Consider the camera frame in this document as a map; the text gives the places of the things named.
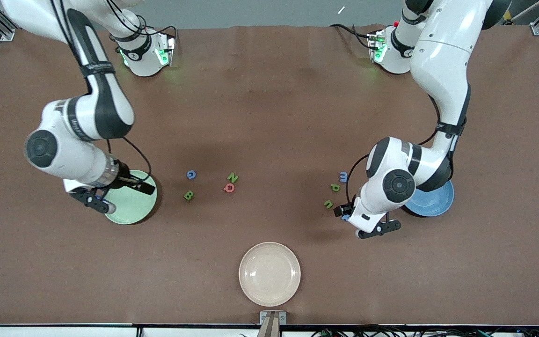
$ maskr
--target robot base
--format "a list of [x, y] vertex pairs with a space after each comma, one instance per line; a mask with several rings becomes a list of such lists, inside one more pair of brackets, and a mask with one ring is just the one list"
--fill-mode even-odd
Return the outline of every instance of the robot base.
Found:
[[[139, 179], [147, 176], [147, 173], [139, 170], [130, 170], [130, 173]], [[126, 186], [110, 190], [105, 200], [116, 205], [116, 211], [105, 216], [120, 225], [136, 224], [146, 218], [155, 206], [158, 188], [153, 177], [149, 177], [145, 182], [155, 187], [155, 192], [151, 196]]]
[[370, 45], [379, 48], [378, 51], [370, 49], [370, 58], [372, 62], [379, 64], [389, 73], [404, 74], [411, 70], [411, 58], [403, 58], [401, 53], [392, 46], [390, 36], [393, 30], [394, 26], [389, 26], [376, 33], [377, 36], [384, 38], [384, 42], [368, 40]]

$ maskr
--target white plate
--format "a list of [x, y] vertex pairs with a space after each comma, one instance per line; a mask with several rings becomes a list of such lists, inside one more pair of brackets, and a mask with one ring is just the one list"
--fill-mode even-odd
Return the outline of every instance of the white plate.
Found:
[[238, 269], [245, 295], [258, 305], [275, 307], [286, 303], [301, 283], [301, 266], [288, 247], [264, 242], [249, 249]]

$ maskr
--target brown tabletop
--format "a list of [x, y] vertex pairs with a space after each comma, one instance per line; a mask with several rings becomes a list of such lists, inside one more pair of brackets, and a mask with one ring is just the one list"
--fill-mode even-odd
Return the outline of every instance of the brown tabletop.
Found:
[[[527, 26], [492, 28], [475, 48], [452, 208], [397, 210], [400, 230], [365, 241], [323, 202], [344, 203], [330, 184], [376, 141], [430, 135], [436, 114], [410, 74], [381, 71], [335, 28], [236, 27], [181, 31], [174, 67], [139, 78], [101, 36], [158, 209], [113, 224], [24, 159], [43, 106], [86, 87], [66, 45], [17, 32], [0, 46], [0, 323], [256, 322], [238, 265], [276, 241], [302, 266], [279, 307], [291, 323], [539, 324], [539, 37]], [[361, 169], [351, 190], [363, 182]]]

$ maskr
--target blue bowl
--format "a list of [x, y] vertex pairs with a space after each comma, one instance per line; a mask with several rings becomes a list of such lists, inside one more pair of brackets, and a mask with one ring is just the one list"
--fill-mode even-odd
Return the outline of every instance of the blue bowl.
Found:
[[415, 215], [438, 216], [451, 208], [453, 200], [455, 200], [455, 188], [451, 181], [447, 181], [444, 186], [432, 192], [416, 190], [404, 207]]

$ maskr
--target green plate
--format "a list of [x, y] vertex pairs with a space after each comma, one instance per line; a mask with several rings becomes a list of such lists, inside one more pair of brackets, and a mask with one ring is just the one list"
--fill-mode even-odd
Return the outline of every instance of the green plate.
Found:
[[[130, 170], [130, 173], [139, 179], [147, 176], [147, 173], [139, 170]], [[148, 177], [145, 182], [155, 187], [155, 192], [151, 196], [126, 186], [107, 192], [105, 200], [116, 205], [116, 211], [105, 216], [120, 225], [132, 225], [143, 220], [151, 213], [157, 201], [157, 185], [153, 177]]]

